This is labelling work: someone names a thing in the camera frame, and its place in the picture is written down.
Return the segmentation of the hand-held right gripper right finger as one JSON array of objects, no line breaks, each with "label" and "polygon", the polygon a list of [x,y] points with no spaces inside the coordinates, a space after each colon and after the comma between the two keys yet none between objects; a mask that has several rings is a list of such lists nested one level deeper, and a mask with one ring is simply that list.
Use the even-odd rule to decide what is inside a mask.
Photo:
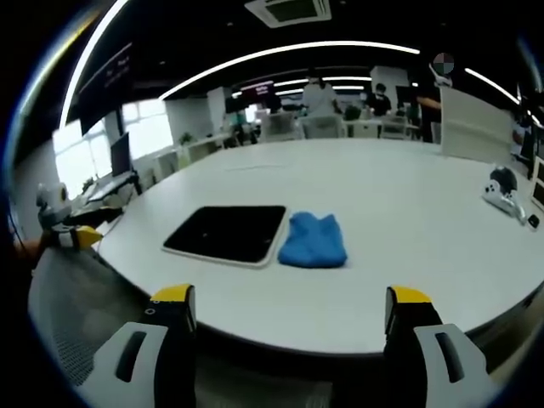
[{"label": "hand-held right gripper right finger", "polygon": [[425,293],[388,287],[384,333],[388,407],[486,407],[498,394],[484,353]]}]

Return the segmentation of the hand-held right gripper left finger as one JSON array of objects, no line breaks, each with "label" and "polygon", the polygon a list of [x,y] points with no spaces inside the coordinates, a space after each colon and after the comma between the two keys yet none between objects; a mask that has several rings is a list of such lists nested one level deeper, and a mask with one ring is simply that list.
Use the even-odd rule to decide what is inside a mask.
[{"label": "hand-held right gripper left finger", "polygon": [[77,392],[90,407],[196,406],[196,289],[154,294],[137,321],[117,330],[93,356]]}]

